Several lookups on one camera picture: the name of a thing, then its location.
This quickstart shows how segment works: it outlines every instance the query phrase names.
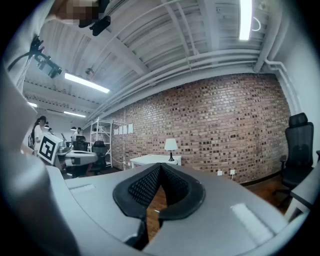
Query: table lamp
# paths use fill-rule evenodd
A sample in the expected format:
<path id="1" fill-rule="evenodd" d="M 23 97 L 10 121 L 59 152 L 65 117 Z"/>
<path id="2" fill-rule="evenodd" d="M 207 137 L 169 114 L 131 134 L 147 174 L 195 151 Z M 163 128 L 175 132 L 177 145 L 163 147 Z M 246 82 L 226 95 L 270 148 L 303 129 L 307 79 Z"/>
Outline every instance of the table lamp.
<path id="1" fill-rule="evenodd" d="M 177 142 L 175 138 L 167 138 L 165 140 L 165 145 L 164 145 L 164 149 L 165 150 L 170 150 L 170 159 L 169 161 L 174 161 L 173 157 L 172 157 L 172 150 L 177 150 L 178 146 L 177 146 Z"/>

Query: chair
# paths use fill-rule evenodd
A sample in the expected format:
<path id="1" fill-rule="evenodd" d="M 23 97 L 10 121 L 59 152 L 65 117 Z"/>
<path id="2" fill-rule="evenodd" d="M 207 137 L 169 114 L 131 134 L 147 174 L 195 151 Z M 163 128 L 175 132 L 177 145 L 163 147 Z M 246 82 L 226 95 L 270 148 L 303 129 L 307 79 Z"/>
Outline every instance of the chair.
<path id="1" fill-rule="evenodd" d="M 88 142 L 86 142 L 85 136 L 77 136 L 76 141 L 73 141 L 72 144 L 73 150 L 88 151 Z"/>
<path id="2" fill-rule="evenodd" d="M 91 151 L 93 153 L 96 153 L 98 156 L 98 160 L 92 164 L 90 172 L 93 172 L 94 175 L 98 175 L 98 173 L 101 173 L 101 171 L 106 167 L 106 153 L 107 153 L 107 147 L 103 141 L 96 141 Z"/>
<path id="3" fill-rule="evenodd" d="M 287 194 L 278 207 L 291 198 L 291 190 L 313 170 L 314 125 L 308 122 L 305 113 L 290 116 L 289 127 L 285 129 L 285 137 L 288 144 L 288 159 L 286 155 L 280 158 L 281 176 L 282 184 L 289 189 L 277 189 L 273 192 L 274 195 L 277 192 Z"/>

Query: black hair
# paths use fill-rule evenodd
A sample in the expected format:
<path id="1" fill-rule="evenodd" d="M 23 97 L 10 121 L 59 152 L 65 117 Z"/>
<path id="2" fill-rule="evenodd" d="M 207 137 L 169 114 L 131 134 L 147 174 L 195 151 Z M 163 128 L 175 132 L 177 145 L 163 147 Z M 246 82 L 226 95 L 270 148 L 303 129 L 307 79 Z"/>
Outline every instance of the black hair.
<path id="1" fill-rule="evenodd" d="M 32 144 L 35 144 L 35 128 L 38 124 L 40 124 L 40 120 L 44 120 L 44 122 L 46 122 L 47 118 L 44 115 L 42 115 L 35 121 L 33 128 L 32 128 L 32 132 L 31 132 Z"/>

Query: wooden floor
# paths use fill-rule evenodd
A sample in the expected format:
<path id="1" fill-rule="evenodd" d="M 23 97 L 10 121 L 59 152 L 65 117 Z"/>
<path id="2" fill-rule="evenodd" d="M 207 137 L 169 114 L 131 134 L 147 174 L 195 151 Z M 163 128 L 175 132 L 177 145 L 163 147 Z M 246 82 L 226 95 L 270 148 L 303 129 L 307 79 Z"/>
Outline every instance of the wooden floor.
<path id="1" fill-rule="evenodd" d="M 262 199 L 266 200 L 268 203 L 270 203 L 273 206 L 276 206 L 277 204 L 279 204 L 286 197 L 286 195 L 281 193 L 272 195 L 273 191 L 276 189 L 286 189 L 286 187 L 283 186 L 281 183 L 280 175 L 255 185 L 246 186 L 245 188 L 250 190 L 252 193 L 256 194 L 257 196 L 261 197 Z M 155 237 L 155 235 L 157 234 L 160 228 L 159 222 L 158 222 L 159 214 L 156 211 L 161 211 L 166 207 L 167 207 L 167 202 L 166 202 L 165 191 L 163 190 L 162 187 L 160 187 L 153 201 L 151 202 L 148 209 L 146 210 L 146 214 L 147 214 L 146 222 L 147 222 L 149 241 L 151 241 L 152 238 Z M 288 207 L 289 207 L 289 202 L 287 202 L 287 204 L 285 204 L 279 210 L 280 212 L 282 212 L 282 214 L 284 214 Z"/>

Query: lamp base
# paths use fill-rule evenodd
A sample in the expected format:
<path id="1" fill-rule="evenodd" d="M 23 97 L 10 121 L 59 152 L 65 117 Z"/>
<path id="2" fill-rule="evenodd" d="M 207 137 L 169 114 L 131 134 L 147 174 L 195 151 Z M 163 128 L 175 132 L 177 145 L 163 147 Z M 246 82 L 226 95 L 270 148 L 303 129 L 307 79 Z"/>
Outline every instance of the lamp base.
<path id="1" fill-rule="evenodd" d="M 170 152 L 170 159 L 169 159 L 169 162 L 172 162 L 174 161 L 174 158 L 172 157 L 172 152 Z"/>

